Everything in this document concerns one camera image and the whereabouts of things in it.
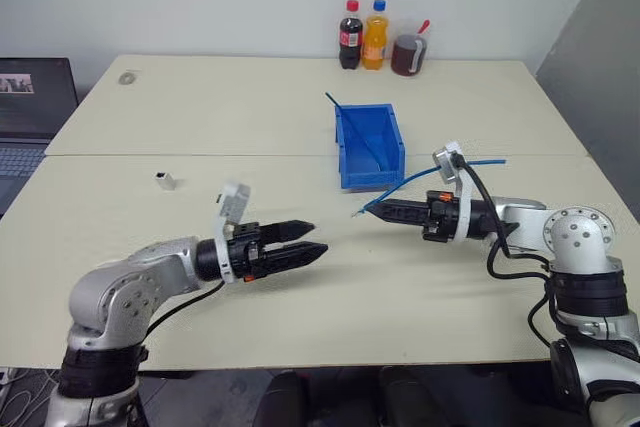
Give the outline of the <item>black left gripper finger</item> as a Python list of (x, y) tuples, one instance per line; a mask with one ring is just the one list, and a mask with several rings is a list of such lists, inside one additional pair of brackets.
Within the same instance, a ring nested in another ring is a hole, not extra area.
[(260, 241), (264, 245), (286, 243), (300, 239), (314, 229), (313, 223), (302, 220), (262, 225), (260, 227)]
[(260, 262), (261, 275), (273, 275), (305, 267), (318, 260), (329, 246), (316, 242), (297, 242), (266, 251)]

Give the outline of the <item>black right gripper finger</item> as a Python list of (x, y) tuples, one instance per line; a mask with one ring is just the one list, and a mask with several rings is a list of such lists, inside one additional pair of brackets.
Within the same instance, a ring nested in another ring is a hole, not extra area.
[(426, 202), (402, 199), (386, 199), (372, 206), (375, 215), (426, 215), (428, 210)]
[(378, 213), (376, 217), (384, 222), (402, 225), (423, 226), (427, 219), (425, 212), (387, 212)]

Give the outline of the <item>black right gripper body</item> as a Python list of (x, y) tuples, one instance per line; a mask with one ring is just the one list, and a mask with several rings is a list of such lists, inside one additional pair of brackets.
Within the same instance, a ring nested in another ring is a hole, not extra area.
[(452, 192), (428, 191), (428, 212), (422, 237), (426, 241), (447, 243), (455, 236), (458, 225), (458, 198)]

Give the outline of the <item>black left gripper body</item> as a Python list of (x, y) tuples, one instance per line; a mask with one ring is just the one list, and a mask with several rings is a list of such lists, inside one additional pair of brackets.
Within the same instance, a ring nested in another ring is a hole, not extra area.
[(264, 243), (257, 222), (236, 226), (227, 248), (236, 278), (250, 282), (266, 276), (263, 269)]

